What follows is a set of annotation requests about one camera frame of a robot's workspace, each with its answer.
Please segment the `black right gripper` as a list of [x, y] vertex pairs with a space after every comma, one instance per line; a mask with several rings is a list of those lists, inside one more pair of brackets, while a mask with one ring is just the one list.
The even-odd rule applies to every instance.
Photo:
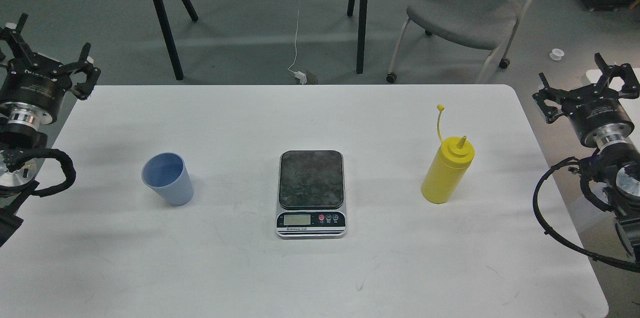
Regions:
[[[574, 91], [552, 88], [544, 73], [538, 74], [542, 89], [532, 95], [547, 124], [567, 116], [579, 142], [587, 148], [601, 148], [604, 136], [619, 135], [623, 140], [631, 135], [634, 124], [619, 99], [638, 99], [640, 94], [639, 81], [628, 63], [608, 65], [601, 53], [594, 54], [594, 62], [601, 71], [595, 95], [580, 94], [576, 99]], [[610, 88], [614, 78], [622, 80], [619, 91]]]

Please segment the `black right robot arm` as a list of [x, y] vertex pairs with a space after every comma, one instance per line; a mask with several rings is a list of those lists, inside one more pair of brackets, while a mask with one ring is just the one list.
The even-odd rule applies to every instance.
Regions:
[[[609, 64], [594, 54], [600, 73], [594, 83], [573, 90], [552, 88], [546, 76], [539, 78], [542, 89], [532, 95], [547, 124], [567, 117], [580, 144], [592, 148], [592, 155], [567, 157], [552, 165], [537, 182], [532, 196], [535, 218], [544, 233], [558, 243], [593, 261], [637, 273], [639, 271], [639, 149], [630, 139], [635, 126], [621, 105], [622, 99], [639, 97], [639, 81], [628, 64]], [[586, 250], [560, 235], [545, 220], [538, 204], [542, 184], [566, 167], [579, 177], [583, 197], [603, 212], [615, 217], [615, 232], [628, 259], [622, 260]]]

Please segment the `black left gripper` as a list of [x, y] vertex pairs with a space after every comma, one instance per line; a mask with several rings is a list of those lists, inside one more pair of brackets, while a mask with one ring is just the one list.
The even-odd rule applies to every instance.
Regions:
[[[7, 77], [1, 87], [1, 114], [7, 116], [11, 107], [27, 104], [41, 109], [45, 113], [43, 124], [48, 125], [57, 121], [66, 92], [82, 101], [89, 98], [101, 70], [89, 57], [90, 43], [84, 44], [77, 62], [61, 65], [45, 57], [38, 63], [21, 35], [28, 17], [23, 13], [14, 28], [1, 29], [0, 39], [7, 42], [14, 57], [7, 64]], [[71, 75], [77, 73], [85, 74], [86, 79], [73, 85]]]

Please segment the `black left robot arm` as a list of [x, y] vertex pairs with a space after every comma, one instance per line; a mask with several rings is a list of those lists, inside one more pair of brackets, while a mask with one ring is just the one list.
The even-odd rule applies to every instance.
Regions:
[[[55, 123], [66, 93], [86, 100], [93, 92], [101, 70], [94, 66], [86, 43], [77, 62], [62, 63], [32, 51], [22, 37], [28, 19], [23, 13], [15, 24], [1, 31], [13, 57], [4, 68], [7, 75], [1, 86], [1, 213], [0, 239], [6, 243], [23, 224], [18, 209], [30, 196], [47, 197], [71, 188], [76, 170], [67, 153], [48, 148], [48, 137], [41, 127]], [[39, 188], [35, 177], [38, 160], [55, 160], [64, 181]]]

